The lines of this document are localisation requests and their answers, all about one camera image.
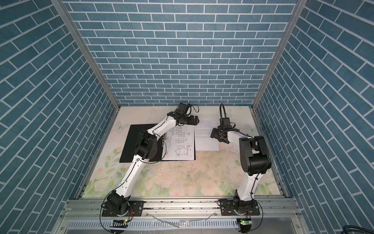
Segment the technical drawing paper sheet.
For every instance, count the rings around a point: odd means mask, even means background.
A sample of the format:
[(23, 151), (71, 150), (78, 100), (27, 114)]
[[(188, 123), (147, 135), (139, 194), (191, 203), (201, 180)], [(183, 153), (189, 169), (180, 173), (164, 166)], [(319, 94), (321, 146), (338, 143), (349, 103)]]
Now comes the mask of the technical drawing paper sheet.
[(195, 158), (194, 127), (176, 126), (164, 135), (166, 155), (163, 161), (186, 161)]

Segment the red folder with black inside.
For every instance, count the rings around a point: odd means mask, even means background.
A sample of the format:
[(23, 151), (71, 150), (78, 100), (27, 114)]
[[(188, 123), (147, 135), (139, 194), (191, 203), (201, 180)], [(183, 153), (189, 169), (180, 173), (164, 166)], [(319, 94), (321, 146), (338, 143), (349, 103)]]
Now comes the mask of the red folder with black inside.
[[(135, 143), (139, 131), (148, 130), (149, 128), (154, 127), (156, 124), (132, 124), (130, 125), (128, 136), (125, 141), (124, 148), (120, 157), (120, 163), (128, 163), (132, 161), (133, 153), (135, 150)], [(150, 162), (161, 161), (166, 147), (163, 145), (162, 139), (159, 139), (157, 142), (158, 150), (156, 156), (150, 160)]]

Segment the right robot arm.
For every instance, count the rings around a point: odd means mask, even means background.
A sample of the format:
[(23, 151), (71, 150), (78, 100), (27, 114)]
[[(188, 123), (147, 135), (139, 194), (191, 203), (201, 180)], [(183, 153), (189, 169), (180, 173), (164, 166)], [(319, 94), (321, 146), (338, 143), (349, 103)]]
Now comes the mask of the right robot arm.
[(265, 138), (263, 136), (249, 136), (238, 129), (223, 126), (213, 128), (210, 137), (219, 142), (234, 143), (239, 146), (240, 165), (245, 176), (236, 190), (234, 203), (237, 206), (244, 206), (253, 202), (260, 178), (272, 165)]

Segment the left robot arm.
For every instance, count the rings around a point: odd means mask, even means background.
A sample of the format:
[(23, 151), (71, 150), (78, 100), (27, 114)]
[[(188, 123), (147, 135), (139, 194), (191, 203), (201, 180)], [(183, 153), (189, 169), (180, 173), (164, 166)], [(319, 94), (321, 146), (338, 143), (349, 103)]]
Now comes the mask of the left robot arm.
[(196, 126), (199, 123), (197, 116), (191, 114), (192, 105), (180, 103), (180, 105), (154, 127), (141, 130), (135, 141), (134, 156), (131, 165), (120, 184), (110, 191), (103, 200), (101, 208), (114, 216), (124, 216), (130, 212), (129, 199), (133, 188), (145, 165), (158, 152), (158, 141), (170, 129), (180, 125)]

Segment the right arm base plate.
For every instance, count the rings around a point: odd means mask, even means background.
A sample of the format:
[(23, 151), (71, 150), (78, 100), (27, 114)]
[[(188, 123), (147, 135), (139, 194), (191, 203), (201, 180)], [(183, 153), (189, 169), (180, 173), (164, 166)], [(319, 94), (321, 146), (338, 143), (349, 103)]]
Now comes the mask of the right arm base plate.
[(220, 208), (222, 216), (260, 215), (259, 206), (253, 200), (241, 201), (241, 200), (219, 199), (217, 200), (217, 204)]

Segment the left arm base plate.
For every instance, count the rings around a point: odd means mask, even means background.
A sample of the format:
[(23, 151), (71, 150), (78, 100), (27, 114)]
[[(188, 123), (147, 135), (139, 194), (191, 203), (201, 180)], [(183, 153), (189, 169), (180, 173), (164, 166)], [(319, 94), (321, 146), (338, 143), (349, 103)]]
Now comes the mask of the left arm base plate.
[(103, 217), (141, 216), (143, 208), (144, 201), (140, 200), (124, 202), (121, 205), (106, 201), (103, 205), (101, 215)]

